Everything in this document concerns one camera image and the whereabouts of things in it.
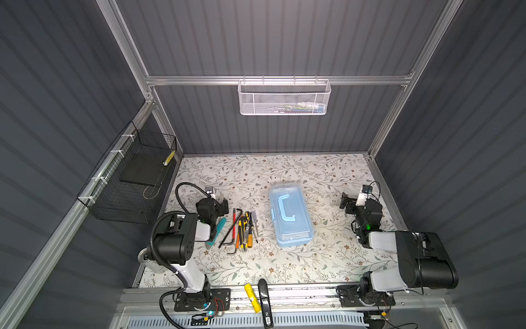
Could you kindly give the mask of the clear handle screwdriver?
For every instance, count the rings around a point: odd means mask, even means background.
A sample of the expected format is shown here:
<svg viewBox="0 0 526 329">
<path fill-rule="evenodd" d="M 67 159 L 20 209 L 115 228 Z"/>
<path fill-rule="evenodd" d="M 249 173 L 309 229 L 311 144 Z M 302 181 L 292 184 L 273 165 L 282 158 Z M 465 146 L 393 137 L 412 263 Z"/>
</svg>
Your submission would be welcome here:
<svg viewBox="0 0 526 329">
<path fill-rule="evenodd" d="M 256 240 L 256 243 L 259 243 L 259 241 L 258 241 L 258 226 L 257 226 L 256 211 L 252 211 L 251 212 L 251 222 L 252 222 L 254 238 Z"/>
</svg>

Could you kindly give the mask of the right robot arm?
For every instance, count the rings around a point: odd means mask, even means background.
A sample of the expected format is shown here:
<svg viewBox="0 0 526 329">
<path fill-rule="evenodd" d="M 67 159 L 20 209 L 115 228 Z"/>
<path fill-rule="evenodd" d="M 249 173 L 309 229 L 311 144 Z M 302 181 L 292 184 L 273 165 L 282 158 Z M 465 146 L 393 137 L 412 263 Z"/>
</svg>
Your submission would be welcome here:
<svg viewBox="0 0 526 329">
<path fill-rule="evenodd" d="M 393 254 L 397 264 L 387 270 L 367 271 L 354 285 L 341 285 L 336 293 L 342 307 L 395 305 L 393 293 L 424 294 L 424 289 L 455 289 L 456 268 L 440 237 L 434 232 L 384 231 L 380 228 L 383 206 L 362 190 L 356 198 L 341 195 L 339 208 L 353 215 L 351 230 L 366 249 Z"/>
</svg>

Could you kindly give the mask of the blue plastic tool box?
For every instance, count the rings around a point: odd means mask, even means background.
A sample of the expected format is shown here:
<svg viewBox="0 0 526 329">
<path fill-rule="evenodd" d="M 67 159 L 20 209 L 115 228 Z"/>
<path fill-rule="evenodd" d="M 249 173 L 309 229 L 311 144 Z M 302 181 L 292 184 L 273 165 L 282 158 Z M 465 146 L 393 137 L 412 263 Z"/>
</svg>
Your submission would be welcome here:
<svg viewBox="0 0 526 329">
<path fill-rule="evenodd" d="M 311 242 L 315 229 L 301 186 L 290 182 L 273 185 L 269 199 L 279 247 L 291 248 Z"/>
</svg>

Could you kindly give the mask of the black yellow screwdriver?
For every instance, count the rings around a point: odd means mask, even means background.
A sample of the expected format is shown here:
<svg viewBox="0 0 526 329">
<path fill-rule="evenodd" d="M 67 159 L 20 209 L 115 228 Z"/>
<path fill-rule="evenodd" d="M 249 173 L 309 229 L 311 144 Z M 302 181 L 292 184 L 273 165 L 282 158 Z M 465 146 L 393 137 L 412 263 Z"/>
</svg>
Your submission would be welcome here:
<svg viewBox="0 0 526 329">
<path fill-rule="evenodd" d="M 252 217 L 251 217 L 251 213 L 250 212 L 246 212 L 245 213 L 245 216 L 246 216 L 246 219 L 247 219 L 247 224 L 246 224 L 246 244 L 245 244 L 245 247 L 246 248 L 252 248 L 253 247 L 253 233 L 252 233 L 252 229 L 253 229 L 253 221 L 252 221 Z"/>
</svg>

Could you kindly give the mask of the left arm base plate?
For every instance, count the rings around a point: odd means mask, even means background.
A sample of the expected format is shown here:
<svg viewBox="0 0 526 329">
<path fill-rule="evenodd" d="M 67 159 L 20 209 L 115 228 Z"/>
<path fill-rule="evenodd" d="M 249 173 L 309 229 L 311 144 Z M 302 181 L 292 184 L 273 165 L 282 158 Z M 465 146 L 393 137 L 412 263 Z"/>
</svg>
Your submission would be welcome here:
<svg viewBox="0 0 526 329">
<path fill-rule="evenodd" d="M 228 311 L 231 289 L 211 289 L 199 293 L 179 293 L 174 297 L 175 312 Z"/>
</svg>

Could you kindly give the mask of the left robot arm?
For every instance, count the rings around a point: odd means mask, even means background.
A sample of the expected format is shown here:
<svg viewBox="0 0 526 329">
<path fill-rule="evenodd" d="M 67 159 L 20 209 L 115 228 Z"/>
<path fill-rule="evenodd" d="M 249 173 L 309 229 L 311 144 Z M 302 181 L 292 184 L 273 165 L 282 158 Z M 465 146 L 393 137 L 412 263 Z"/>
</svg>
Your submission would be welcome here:
<svg viewBox="0 0 526 329">
<path fill-rule="evenodd" d="M 189 186 L 205 195 L 196 203 L 196 211 L 190 212 L 182 202 L 179 189 Z M 161 214 L 153 225 L 147 246 L 138 254 L 138 262 L 152 271 L 174 274 L 180 288 L 174 297 L 180 299 L 184 308 L 197 310 L 208 308 L 212 301 L 210 281 L 193 260 L 197 242 L 207 247 L 226 223 L 224 216 L 230 212 L 227 198 L 217 198 L 216 190 L 210 186 L 202 189 L 191 182 L 181 182 L 175 187 L 175 198 L 181 209 Z"/>
</svg>

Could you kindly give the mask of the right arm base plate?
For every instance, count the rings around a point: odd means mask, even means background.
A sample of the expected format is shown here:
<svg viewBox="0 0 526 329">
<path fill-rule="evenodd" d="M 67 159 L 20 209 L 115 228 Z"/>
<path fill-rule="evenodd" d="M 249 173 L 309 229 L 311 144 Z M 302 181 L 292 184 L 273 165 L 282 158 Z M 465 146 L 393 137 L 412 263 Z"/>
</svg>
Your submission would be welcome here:
<svg viewBox="0 0 526 329">
<path fill-rule="evenodd" d="M 340 285 L 336 294 L 342 307 L 393 307 L 396 301 L 385 292 L 361 290 L 360 285 Z"/>
</svg>

